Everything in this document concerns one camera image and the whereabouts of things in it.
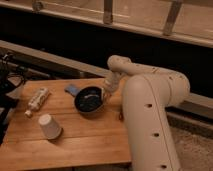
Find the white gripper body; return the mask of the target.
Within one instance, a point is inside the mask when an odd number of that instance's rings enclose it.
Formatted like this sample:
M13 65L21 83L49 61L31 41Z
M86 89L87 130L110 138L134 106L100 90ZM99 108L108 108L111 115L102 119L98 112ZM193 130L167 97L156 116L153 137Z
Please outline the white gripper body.
M121 78L122 75L120 73L110 71L104 79L104 89L109 93L114 93L119 87Z

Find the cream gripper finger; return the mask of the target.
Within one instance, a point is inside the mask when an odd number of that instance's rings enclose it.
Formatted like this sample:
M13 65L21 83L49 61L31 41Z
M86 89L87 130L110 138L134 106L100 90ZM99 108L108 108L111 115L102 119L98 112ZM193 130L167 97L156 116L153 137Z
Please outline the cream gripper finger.
M105 91L105 90L102 91L102 101L103 102L108 101L111 97L112 97L111 92L108 92L108 91Z

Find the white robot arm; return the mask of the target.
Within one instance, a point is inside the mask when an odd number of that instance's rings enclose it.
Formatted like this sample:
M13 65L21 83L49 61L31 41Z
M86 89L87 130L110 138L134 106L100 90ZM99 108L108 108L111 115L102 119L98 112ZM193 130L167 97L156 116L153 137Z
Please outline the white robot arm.
M127 127L133 171L182 171L165 109L190 93L187 77L177 71L133 63L112 55L104 89L112 94L122 77L122 111Z

